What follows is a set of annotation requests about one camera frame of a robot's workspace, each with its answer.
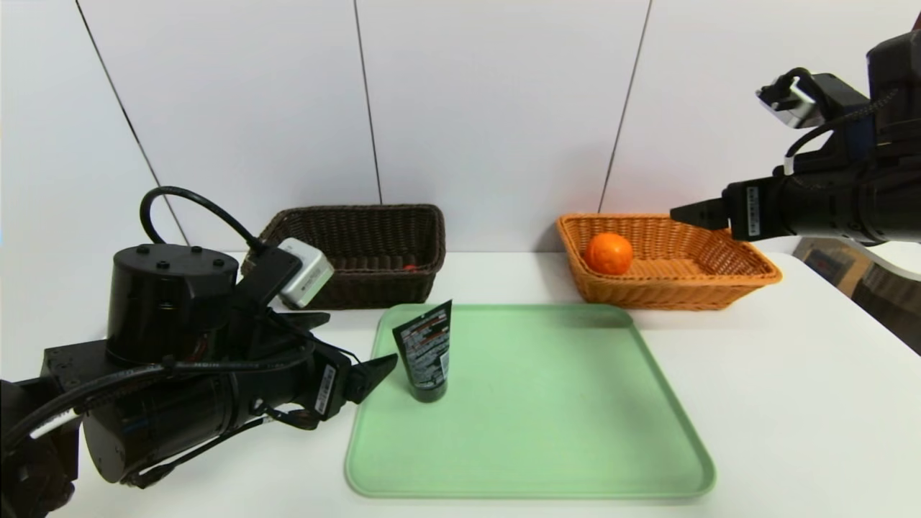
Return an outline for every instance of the green tray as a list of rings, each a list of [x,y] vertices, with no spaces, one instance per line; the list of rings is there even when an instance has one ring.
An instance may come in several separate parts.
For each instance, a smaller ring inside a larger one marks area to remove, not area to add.
[[[391,329],[433,308],[395,306]],[[607,305],[455,305],[448,391],[410,395],[403,365],[361,405],[345,476],[381,498],[688,498],[713,462],[633,320]]]

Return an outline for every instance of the white table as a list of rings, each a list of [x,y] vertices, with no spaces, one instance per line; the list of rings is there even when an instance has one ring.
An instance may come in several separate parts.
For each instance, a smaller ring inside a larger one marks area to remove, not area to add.
[[[716,463],[701,499],[365,499],[343,475],[349,404],[316,431],[246,432],[143,491],[102,481],[82,446],[76,495],[54,516],[921,516],[921,358],[800,261],[770,257],[784,281],[725,311],[631,312]],[[580,300],[553,253],[450,253],[431,300],[448,298]],[[317,334],[367,358],[381,313],[337,312]]]

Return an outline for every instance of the black cable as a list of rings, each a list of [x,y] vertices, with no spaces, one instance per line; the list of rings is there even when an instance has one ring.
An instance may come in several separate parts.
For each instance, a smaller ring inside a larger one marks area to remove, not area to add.
[[[832,131],[836,129],[837,127],[842,126],[846,123],[850,123],[857,119],[862,119],[864,117],[872,115],[873,113],[877,112],[880,108],[885,106],[890,100],[892,100],[892,98],[895,97],[895,94],[897,94],[898,91],[899,91],[898,89],[894,89],[890,91],[888,94],[884,95],[883,97],[879,98],[878,100],[874,102],[871,102],[870,104],[868,104],[867,106],[864,106],[863,108],[859,110],[855,110],[853,112],[850,112],[847,115],[843,115],[841,117],[838,117],[837,119],[833,119],[825,124],[822,124],[821,126],[812,128],[812,130],[810,130],[807,134],[801,136],[796,142],[794,142],[793,146],[790,146],[790,149],[787,150],[787,153],[786,155],[784,155],[784,157],[791,159],[793,158],[794,155],[797,154],[797,151],[799,151],[803,146],[805,146],[813,138],[819,135],[822,135],[824,133],[827,133],[829,131]]]
[[[133,394],[140,390],[146,389],[147,387],[157,383],[160,383],[159,378],[151,378],[149,380],[143,380],[142,382],[130,383],[126,384],[125,386],[113,388],[105,394],[87,396],[87,399],[82,403],[79,405],[74,405],[74,413],[77,415],[85,414],[94,408],[105,406],[108,403],[117,401],[129,394]]]
[[[265,243],[259,241],[259,239],[257,239],[248,230],[246,230],[246,227],[244,227],[233,216],[230,216],[226,210],[218,206],[216,203],[205,198],[204,196],[201,196],[200,194],[193,193],[188,189],[173,187],[170,185],[164,185],[162,187],[151,189],[149,192],[147,192],[147,194],[144,195],[144,198],[141,199],[141,225],[144,227],[144,232],[146,232],[147,237],[149,237],[152,242],[164,242],[163,238],[161,238],[157,233],[157,230],[154,229],[154,223],[150,218],[150,207],[153,205],[154,200],[164,194],[170,194],[173,196],[185,198],[187,200],[192,200],[196,204],[210,210],[216,216],[223,219],[225,223],[230,225],[230,227],[235,230],[237,234],[242,236],[242,238],[246,240],[247,246],[256,252],[257,255],[267,248]]]
[[[851,167],[860,167],[860,165],[861,165],[861,164],[852,164]],[[885,171],[885,172],[879,173],[879,174],[870,174],[870,175],[868,175],[868,176],[865,176],[864,178],[855,178],[855,179],[854,179],[853,181],[851,181],[851,182],[848,182],[848,183],[841,183],[841,184],[839,184],[839,185],[826,185],[826,184],[823,184],[823,183],[820,183],[820,182],[817,182],[817,183],[808,183],[808,182],[805,182],[804,179],[809,179],[809,177],[810,177],[809,174],[794,174],[794,175],[792,175],[792,176],[788,176],[788,179],[791,180],[791,181],[793,181],[793,183],[795,183],[796,185],[798,185],[798,186],[800,186],[800,187],[802,187],[802,188],[804,188],[804,189],[809,189],[809,190],[811,190],[811,191],[829,191],[829,192],[836,192],[836,191],[844,191],[844,190],[848,190],[848,189],[853,189],[853,188],[855,188],[855,187],[862,187],[862,186],[864,186],[864,185],[867,185],[868,183],[876,182],[876,181],[879,180],[880,178],[886,178],[887,176],[891,176],[891,175],[893,175],[893,174],[897,174],[897,173],[900,173],[900,172],[903,172],[903,171],[894,170],[894,171]],[[917,179],[917,180],[915,180],[915,181],[916,181],[916,182],[921,182],[921,178],[919,178],[919,179]]]
[[[800,79],[802,79],[803,77],[812,77],[812,72],[810,72],[809,69],[807,68],[803,68],[802,66],[797,66],[796,68],[791,68],[789,72],[782,75],[780,79],[777,81],[777,83],[780,88],[784,90],[789,90],[790,86],[793,85],[793,79],[795,77],[799,77]]]
[[[313,413],[310,410],[307,410],[306,408],[302,410],[282,412],[281,410],[272,408],[265,403],[256,408],[254,413],[257,415],[265,414],[280,423],[284,423],[299,430],[316,430],[317,425],[320,424],[321,418],[321,416]]]
[[[168,378],[177,374],[201,374],[201,373],[227,373],[227,372],[266,372],[282,371],[290,369],[309,358],[301,349],[292,359],[281,359],[272,362],[260,361],[220,361],[220,362],[184,362],[179,361],[170,365],[159,363],[156,365],[146,365],[144,367],[135,367],[126,371],[118,371],[91,382],[84,383],[70,392],[61,394],[48,403],[39,406],[33,412],[28,414],[19,423],[7,432],[3,437],[2,454],[6,457],[12,453],[14,448],[24,441],[33,430],[38,428],[42,423],[50,418],[65,412],[71,408],[76,409],[84,405],[90,397],[104,396],[109,391],[115,391],[130,383],[140,383],[149,380],[158,380]]]
[[[322,340],[319,340],[319,339],[318,339],[316,336],[314,336],[313,334],[308,335],[307,333],[304,333],[303,331],[301,331],[300,329],[298,329],[295,325],[291,324],[288,320],[285,319],[285,317],[283,317],[283,316],[280,315],[279,313],[271,312],[271,313],[269,313],[269,318],[270,318],[270,320],[271,320],[271,322],[272,322],[273,324],[276,324],[276,325],[280,326],[281,328],[283,328],[285,331],[287,331],[287,332],[289,332],[289,333],[293,333],[293,334],[295,334],[296,336],[300,336],[300,337],[302,337],[302,338],[306,338],[307,340],[312,340],[312,341],[317,342],[317,343],[319,343],[319,344],[322,344],[322,345],[324,345],[324,346],[326,346],[326,347],[329,347],[330,349],[337,350],[337,351],[339,351],[339,352],[341,352],[341,353],[343,353],[343,354],[346,354],[346,355],[352,357],[353,359],[355,359],[355,362],[356,362],[356,363],[361,363],[361,360],[358,359],[358,356],[356,356],[355,353],[353,353],[352,351],[347,350],[347,349],[343,349],[343,348],[341,348],[341,347],[336,347],[336,346],[334,346],[333,344],[327,344],[326,342],[324,342],[324,341],[322,341]]]
[[[150,487],[153,484],[157,483],[159,480],[161,480],[166,475],[169,475],[169,473],[171,473],[172,470],[176,468],[176,466],[191,461],[193,458],[197,457],[198,455],[201,455],[204,452],[207,452],[208,450],[214,448],[221,442],[224,442],[227,439],[230,439],[231,437],[235,435],[239,435],[246,430],[252,430],[256,428],[257,426],[263,424],[267,420],[268,418],[254,419],[237,429],[228,431],[226,433],[222,433],[221,435],[218,435],[216,438],[212,439],[211,441],[206,442],[205,444],[199,446],[198,448],[195,448],[194,450],[188,452],[187,454],[183,455],[182,457],[179,457],[178,459],[170,463],[166,463],[164,465],[158,465],[156,467],[153,467],[147,470],[146,472],[144,472],[143,475],[140,473],[135,473],[129,476],[124,481],[124,483],[130,486],[135,486],[140,489]]]

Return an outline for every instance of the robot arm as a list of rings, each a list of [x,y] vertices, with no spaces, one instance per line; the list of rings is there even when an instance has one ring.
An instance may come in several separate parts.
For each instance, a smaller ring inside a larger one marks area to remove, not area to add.
[[[719,198],[671,210],[733,239],[847,237],[867,244],[921,241],[921,30],[867,54],[870,97],[831,74],[795,68],[758,90],[794,128],[815,129],[767,178],[731,183]],[[832,132],[821,149],[797,152]]]
[[[161,194],[219,215],[256,252],[255,267],[238,283],[233,257],[164,243],[149,217]],[[3,518],[41,518],[69,501],[81,425],[99,474],[143,489],[268,420],[314,430],[396,366],[396,355],[357,361],[317,339],[311,330],[328,313],[267,307],[276,295],[298,308],[309,302],[332,274],[318,250],[263,243],[175,187],[148,193],[141,215],[153,243],[113,258],[109,337],[45,349],[40,377],[0,385]],[[289,403],[300,409],[277,408]]]

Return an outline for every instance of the wicker basket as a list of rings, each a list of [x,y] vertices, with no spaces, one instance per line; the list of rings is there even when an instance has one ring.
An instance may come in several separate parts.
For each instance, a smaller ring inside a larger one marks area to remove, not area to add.
[[[425,302],[445,260],[445,219],[433,205],[292,208],[260,235],[269,244],[289,237],[323,251],[335,268],[308,309]],[[243,275],[253,266],[247,255]]]
[[[725,230],[685,225],[666,215],[570,214],[556,222],[579,293],[588,302],[622,308],[718,310],[779,282],[780,271],[747,242]],[[582,258],[592,236],[614,232],[634,246],[620,276],[589,269]]]

